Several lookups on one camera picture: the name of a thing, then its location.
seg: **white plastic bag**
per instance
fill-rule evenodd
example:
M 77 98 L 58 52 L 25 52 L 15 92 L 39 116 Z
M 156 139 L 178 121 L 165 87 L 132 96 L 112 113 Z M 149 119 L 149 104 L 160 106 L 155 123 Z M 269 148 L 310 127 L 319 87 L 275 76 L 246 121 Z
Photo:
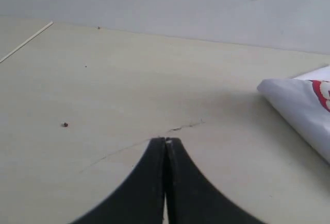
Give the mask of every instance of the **white plastic bag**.
M 330 66 L 294 79 L 266 79 L 258 91 L 330 163 Z

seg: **red printed logo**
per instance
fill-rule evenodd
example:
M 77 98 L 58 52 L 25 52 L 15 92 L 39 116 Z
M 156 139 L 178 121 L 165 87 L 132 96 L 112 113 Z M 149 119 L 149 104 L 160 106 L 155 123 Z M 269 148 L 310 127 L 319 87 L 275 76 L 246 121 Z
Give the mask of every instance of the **red printed logo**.
M 321 105 L 330 112 L 330 82 L 311 80 L 313 90 Z

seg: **white wall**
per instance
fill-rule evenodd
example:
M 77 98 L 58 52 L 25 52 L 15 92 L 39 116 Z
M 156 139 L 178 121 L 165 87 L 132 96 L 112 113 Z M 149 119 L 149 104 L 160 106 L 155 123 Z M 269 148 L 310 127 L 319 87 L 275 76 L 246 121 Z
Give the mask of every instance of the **white wall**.
M 0 0 L 0 14 L 330 54 L 329 0 Z

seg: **crack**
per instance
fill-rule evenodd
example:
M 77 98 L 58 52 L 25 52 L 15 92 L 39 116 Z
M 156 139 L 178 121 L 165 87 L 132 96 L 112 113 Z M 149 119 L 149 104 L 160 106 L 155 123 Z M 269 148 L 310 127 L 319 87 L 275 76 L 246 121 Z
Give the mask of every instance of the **crack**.
M 192 128 L 192 127 L 195 127 L 195 126 L 204 124 L 204 123 L 205 122 L 201 119 L 201 121 L 199 121 L 198 123 L 190 123 L 189 125 L 182 125 L 182 126 L 180 126 L 178 128 L 170 129 L 170 130 L 167 131 L 167 133 L 173 132 L 173 131 L 182 130 L 182 129 L 185 129 L 185 128 Z
M 143 143 L 145 143 L 145 142 L 147 142 L 147 141 L 150 141 L 150 139 L 146 139 L 146 140 L 143 140 L 143 141 L 141 141 L 141 142 L 134 143 L 134 144 L 129 145 L 129 146 L 127 146 L 127 147 L 124 147 L 124 148 L 121 148 L 121 149 L 116 150 L 116 151 L 114 151 L 114 152 L 111 152 L 111 153 L 109 153 L 109 154 L 103 156 L 102 158 L 100 158 L 100 159 L 94 161 L 93 163 L 89 164 L 88 166 L 85 166 L 82 170 L 79 171 L 79 173 L 80 173 L 80 174 L 83 173 L 83 172 L 86 171 L 88 168 L 90 168 L 90 167 L 96 165 L 98 162 L 100 162 L 100 161 L 102 161 L 102 160 L 105 160 L 105 159 L 109 158 L 110 156 L 112 156 L 112 155 L 114 155 L 114 154 L 116 154 L 116 153 L 120 153 L 120 152 L 122 152 L 122 151 L 124 151 L 124 150 L 126 150 L 126 149 L 133 148 L 133 147 L 138 146 L 138 145 L 140 145 L 140 144 L 143 144 Z

